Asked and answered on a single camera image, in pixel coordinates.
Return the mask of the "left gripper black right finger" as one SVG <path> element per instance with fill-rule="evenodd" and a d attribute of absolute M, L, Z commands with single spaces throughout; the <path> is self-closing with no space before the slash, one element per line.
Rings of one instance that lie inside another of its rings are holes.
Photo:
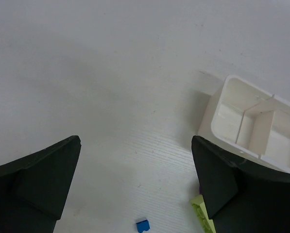
<path fill-rule="evenodd" d="M 208 217 L 218 233 L 290 233 L 290 174 L 194 136 L 191 142 Z"/>

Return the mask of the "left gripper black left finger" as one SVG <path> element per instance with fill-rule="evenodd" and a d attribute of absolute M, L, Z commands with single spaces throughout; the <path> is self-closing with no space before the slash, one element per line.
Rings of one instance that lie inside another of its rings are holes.
<path fill-rule="evenodd" d="M 0 166 L 0 233 L 54 231 L 80 150 L 80 138 L 73 135 Z"/>

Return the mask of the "green square lego brick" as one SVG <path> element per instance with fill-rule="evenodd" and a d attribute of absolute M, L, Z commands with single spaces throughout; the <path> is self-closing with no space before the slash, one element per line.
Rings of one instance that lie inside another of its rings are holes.
<path fill-rule="evenodd" d="M 190 204 L 197 216 L 197 219 L 204 233 L 216 233 L 214 222 L 208 217 L 204 198 L 202 194 L 199 194 L 195 198 L 191 199 Z"/>

